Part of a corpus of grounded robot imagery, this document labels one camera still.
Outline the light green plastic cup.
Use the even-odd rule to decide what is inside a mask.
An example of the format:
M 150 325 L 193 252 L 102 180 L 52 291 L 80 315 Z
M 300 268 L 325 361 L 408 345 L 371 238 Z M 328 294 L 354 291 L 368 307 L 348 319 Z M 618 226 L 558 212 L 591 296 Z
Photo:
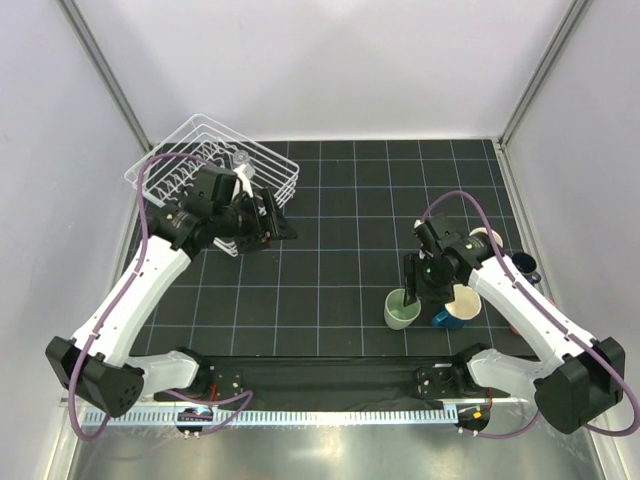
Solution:
M 410 305 L 404 304 L 405 290 L 390 291 L 384 301 L 383 317 L 386 325 L 395 331 L 411 325 L 420 315 L 422 304 L 416 300 Z

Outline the clear faceted glass cup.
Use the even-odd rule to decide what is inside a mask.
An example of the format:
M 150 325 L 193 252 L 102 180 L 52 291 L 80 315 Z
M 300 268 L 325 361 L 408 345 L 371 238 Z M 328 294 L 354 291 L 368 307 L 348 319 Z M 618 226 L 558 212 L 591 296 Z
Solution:
M 239 170 L 247 178 L 251 178 L 255 173 L 253 159 L 245 150 L 235 151 L 231 156 L 231 162 L 234 170 Z

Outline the dark navy glazed mug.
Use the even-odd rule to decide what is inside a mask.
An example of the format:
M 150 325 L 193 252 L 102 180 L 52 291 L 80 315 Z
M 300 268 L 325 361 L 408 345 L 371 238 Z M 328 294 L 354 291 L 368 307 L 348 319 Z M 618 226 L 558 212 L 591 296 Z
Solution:
M 528 253 L 516 252 L 511 256 L 511 261 L 521 275 L 532 285 L 541 282 L 537 261 Z

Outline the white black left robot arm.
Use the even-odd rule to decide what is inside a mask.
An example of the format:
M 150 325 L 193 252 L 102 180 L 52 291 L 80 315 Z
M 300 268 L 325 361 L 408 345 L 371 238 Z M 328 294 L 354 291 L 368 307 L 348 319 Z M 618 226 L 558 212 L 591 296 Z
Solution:
M 150 219 L 131 264 L 94 315 L 71 338 L 54 337 L 45 356 L 69 398 L 81 398 L 112 418 L 144 396 L 175 390 L 190 400 L 210 392 L 212 364 L 180 347 L 133 357 L 135 339 L 173 282 L 217 238 L 236 241 L 241 253 L 294 240 L 269 189 L 255 199 L 245 192 L 214 200 L 200 193 L 168 203 Z

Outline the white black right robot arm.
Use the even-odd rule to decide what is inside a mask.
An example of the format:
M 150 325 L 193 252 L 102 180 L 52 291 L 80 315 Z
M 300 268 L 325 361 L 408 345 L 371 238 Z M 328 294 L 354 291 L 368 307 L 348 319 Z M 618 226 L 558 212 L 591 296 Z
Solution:
M 538 292 L 482 229 L 446 240 L 425 236 L 417 253 L 403 258 L 404 304 L 458 303 L 467 288 L 492 305 L 527 341 L 536 358 L 506 355 L 472 345 L 452 361 L 454 391 L 473 396 L 498 390 L 535 405 L 557 431 L 590 428 L 596 417 L 637 396 L 624 380 L 626 354 L 613 338 L 598 340 Z

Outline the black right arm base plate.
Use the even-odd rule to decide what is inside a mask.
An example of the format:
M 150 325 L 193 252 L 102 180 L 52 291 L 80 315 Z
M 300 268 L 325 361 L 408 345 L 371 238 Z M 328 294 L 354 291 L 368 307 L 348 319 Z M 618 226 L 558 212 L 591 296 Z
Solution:
M 450 364 L 419 367 L 413 372 L 416 392 L 422 400 L 442 400 L 457 396 Z

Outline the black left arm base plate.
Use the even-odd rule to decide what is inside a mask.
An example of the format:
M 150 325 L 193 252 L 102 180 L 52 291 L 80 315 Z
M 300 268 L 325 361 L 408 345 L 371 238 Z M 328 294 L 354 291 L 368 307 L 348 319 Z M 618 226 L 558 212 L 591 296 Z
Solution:
M 221 401 L 240 395 L 244 391 L 242 382 L 242 371 L 239 368 L 214 367 L 210 385 L 210 400 Z

